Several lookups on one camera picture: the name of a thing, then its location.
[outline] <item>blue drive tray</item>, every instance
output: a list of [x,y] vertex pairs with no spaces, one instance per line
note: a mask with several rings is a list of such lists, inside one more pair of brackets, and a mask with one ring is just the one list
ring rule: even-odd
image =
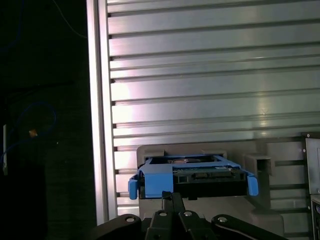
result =
[[[187,158],[211,158],[212,161],[175,163],[172,159]],[[230,171],[241,172],[246,179],[243,179],[247,185],[247,192],[250,196],[257,196],[259,193],[258,181],[254,174],[241,168],[239,164],[225,159],[220,155],[194,154],[194,155],[168,155],[162,157],[149,157],[145,164],[142,165],[138,172],[130,178],[128,182],[128,191],[130,199],[138,197],[138,192],[142,192],[144,199],[157,199],[162,197],[162,191],[174,192],[175,187],[174,175],[177,174],[198,174],[201,176],[210,176],[211,179],[219,179],[224,173],[230,174]],[[196,189],[202,188],[206,183],[205,177],[198,178],[196,181],[202,185],[197,185]]]

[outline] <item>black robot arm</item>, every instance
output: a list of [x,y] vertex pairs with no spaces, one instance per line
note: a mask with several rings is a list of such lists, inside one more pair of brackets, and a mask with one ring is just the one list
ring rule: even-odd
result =
[[162,210],[141,220],[124,214],[94,228],[83,240],[286,240],[286,238],[229,215],[211,222],[186,210],[179,193],[162,193]]

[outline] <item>screw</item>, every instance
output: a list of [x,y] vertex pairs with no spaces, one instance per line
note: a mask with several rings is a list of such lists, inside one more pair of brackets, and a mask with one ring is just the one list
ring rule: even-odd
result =
[[220,223],[226,223],[228,221],[228,219],[226,219],[224,216],[221,216],[221,217],[218,218],[218,221]]
[[126,221],[127,221],[128,223],[132,223],[132,222],[135,221],[135,219],[134,219],[133,217],[128,217],[128,218],[126,219]]
[[186,211],[186,212],[184,213],[184,215],[185,215],[186,217],[190,217],[190,216],[192,216],[192,212]]

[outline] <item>metal frame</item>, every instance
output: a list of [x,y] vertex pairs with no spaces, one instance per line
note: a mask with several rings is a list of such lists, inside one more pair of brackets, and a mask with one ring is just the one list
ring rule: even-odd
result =
[[117,216],[106,0],[87,0],[92,144],[97,225]]

